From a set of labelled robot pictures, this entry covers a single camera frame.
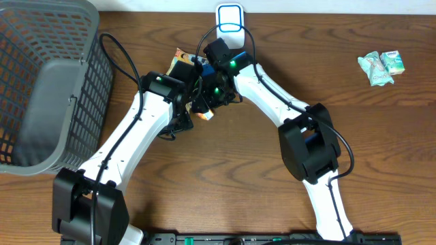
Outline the orange tissue pack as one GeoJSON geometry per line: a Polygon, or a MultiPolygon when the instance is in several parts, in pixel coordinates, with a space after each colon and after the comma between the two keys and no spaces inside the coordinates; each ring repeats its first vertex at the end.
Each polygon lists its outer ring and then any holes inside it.
{"type": "Polygon", "coordinates": [[[196,113],[197,117],[202,120],[210,120],[214,116],[214,112],[212,110],[209,110],[205,113],[196,113]]]}

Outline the yellow wet wipes pack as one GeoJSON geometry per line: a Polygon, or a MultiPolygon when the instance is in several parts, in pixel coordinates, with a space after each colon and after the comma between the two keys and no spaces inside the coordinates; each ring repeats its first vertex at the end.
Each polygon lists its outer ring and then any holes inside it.
{"type": "MultiPolygon", "coordinates": [[[[183,50],[181,50],[180,48],[176,49],[176,53],[172,59],[171,65],[169,70],[166,72],[166,74],[168,76],[170,76],[170,71],[172,70],[172,68],[174,67],[175,63],[177,61],[182,61],[185,63],[188,63],[190,65],[194,65],[194,60],[195,59],[195,55],[194,54],[189,54],[184,52],[183,50]]],[[[196,83],[195,85],[195,91],[197,91],[198,89],[198,84],[196,83]]],[[[190,108],[190,112],[193,113],[205,113],[207,111],[210,110],[210,108],[207,107],[207,105],[203,102],[202,97],[198,97],[194,102],[190,101],[190,98],[188,96],[188,100],[187,102],[191,102],[191,108],[190,108]]]]}

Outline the teal snack wrapper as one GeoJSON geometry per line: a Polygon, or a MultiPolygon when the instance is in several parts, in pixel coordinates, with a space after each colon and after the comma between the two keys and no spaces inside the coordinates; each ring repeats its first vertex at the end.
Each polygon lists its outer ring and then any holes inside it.
{"type": "Polygon", "coordinates": [[[369,79],[371,86],[394,84],[392,76],[382,64],[378,51],[373,51],[357,58],[358,64],[369,79]]]}

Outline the small teal tissue pack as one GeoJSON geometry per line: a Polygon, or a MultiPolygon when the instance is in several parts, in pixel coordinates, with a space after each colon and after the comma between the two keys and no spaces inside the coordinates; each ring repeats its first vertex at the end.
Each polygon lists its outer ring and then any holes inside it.
{"type": "Polygon", "coordinates": [[[391,76],[402,74],[405,71],[405,66],[398,50],[383,52],[379,57],[391,76]]]}

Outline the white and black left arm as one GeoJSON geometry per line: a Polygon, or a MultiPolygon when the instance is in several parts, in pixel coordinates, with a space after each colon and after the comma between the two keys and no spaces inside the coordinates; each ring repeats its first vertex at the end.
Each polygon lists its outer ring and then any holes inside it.
{"type": "Polygon", "coordinates": [[[62,244],[143,244],[130,224],[125,190],[151,142],[185,114],[197,75],[151,71],[123,120],[78,170],[63,168],[53,182],[52,229],[62,244]]]}

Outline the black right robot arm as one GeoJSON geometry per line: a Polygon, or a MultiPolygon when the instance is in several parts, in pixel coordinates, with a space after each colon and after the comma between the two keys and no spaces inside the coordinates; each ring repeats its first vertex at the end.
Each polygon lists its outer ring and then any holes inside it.
{"type": "Polygon", "coordinates": [[[339,173],[338,158],[342,146],[348,153],[352,150],[333,127],[326,107],[291,96],[246,52],[206,56],[216,75],[212,86],[227,82],[228,91],[253,102],[277,127],[281,158],[308,192],[318,234],[325,240],[346,241],[353,227],[339,190],[339,179],[347,174],[339,173]]]}

